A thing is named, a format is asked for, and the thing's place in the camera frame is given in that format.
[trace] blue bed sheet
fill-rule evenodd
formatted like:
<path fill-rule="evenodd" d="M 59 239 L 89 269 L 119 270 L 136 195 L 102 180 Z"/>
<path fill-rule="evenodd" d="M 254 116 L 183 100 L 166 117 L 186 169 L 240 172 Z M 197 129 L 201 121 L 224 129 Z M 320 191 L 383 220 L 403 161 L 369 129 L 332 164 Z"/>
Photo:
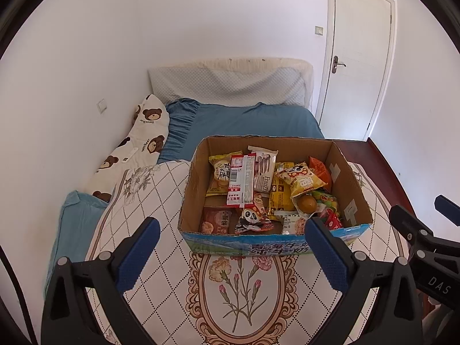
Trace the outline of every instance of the blue bed sheet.
<path fill-rule="evenodd" d="M 169 135 L 158 163 L 192 159 L 207 136 L 274 136 L 324 139 L 313 114 L 302 106 L 265 105 L 228 107 L 202 104 L 190 98 L 170 102 Z"/>
<path fill-rule="evenodd" d="M 70 192 L 59 215 L 57 236 L 51 251 L 44 295 L 56 262 L 69 257 L 72 262 L 85 260 L 96 226 L 109 204 L 87 193 Z"/>

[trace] light switch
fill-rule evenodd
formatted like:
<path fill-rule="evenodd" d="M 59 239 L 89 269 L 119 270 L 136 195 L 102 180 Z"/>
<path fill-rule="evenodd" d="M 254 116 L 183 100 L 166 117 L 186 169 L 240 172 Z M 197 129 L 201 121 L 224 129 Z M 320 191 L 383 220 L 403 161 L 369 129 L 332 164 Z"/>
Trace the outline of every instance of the light switch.
<path fill-rule="evenodd" d="M 315 35 L 323 36 L 323 28 L 319 26 L 315 26 Z"/>
<path fill-rule="evenodd" d="M 105 109 L 107 109 L 107 102 L 105 102 L 104 98 L 97 103 L 97 109 L 99 109 L 100 114 L 102 114 Z"/>

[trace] wooden desk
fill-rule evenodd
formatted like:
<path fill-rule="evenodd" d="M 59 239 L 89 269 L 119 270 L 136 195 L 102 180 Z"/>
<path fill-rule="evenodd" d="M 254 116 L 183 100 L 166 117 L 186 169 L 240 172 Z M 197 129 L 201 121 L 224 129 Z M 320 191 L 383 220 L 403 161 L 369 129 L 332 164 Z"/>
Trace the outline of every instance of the wooden desk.
<path fill-rule="evenodd" d="M 374 142 L 334 140 L 349 162 L 360 164 L 390 205 L 401 205 L 415 215 L 401 183 Z"/>

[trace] white door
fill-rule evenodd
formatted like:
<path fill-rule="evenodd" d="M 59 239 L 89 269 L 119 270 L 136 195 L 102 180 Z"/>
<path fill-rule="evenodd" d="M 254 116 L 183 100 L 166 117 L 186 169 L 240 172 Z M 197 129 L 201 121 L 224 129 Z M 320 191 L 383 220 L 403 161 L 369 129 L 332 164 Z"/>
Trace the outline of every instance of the white door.
<path fill-rule="evenodd" d="M 320 119 L 325 138 L 364 138 L 382 86 L 390 26 L 387 0 L 335 0 L 334 44 Z"/>

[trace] yellow snack bag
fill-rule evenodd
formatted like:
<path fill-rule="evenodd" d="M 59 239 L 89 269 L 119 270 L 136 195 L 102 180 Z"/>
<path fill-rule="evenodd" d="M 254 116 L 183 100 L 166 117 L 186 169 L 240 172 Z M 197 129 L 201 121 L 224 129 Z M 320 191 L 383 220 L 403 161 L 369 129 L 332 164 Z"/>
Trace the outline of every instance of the yellow snack bag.
<path fill-rule="evenodd" d="M 242 150 L 228 154 L 212 155 L 208 158 L 213 169 L 206 197 L 227 194 L 229 190 L 231 157 L 238 154 L 243 154 Z"/>
<path fill-rule="evenodd" d="M 286 184 L 291 186 L 291 196 L 295 197 L 299 194 L 310 192 L 324 185 L 319 177 L 317 177 L 307 166 L 305 162 L 296 164 L 291 168 L 284 169 L 276 175 L 283 179 Z"/>
<path fill-rule="evenodd" d="M 275 164 L 275 173 L 294 167 L 294 162 L 280 162 Z M 274 215 L 276 211 L 294 211 L 295 207 L 291 201 L 291 188 L 286 185 L 283 179 L 273 176 L 271 182 L 270 200 L 268 204 L 268 215 Z"/>

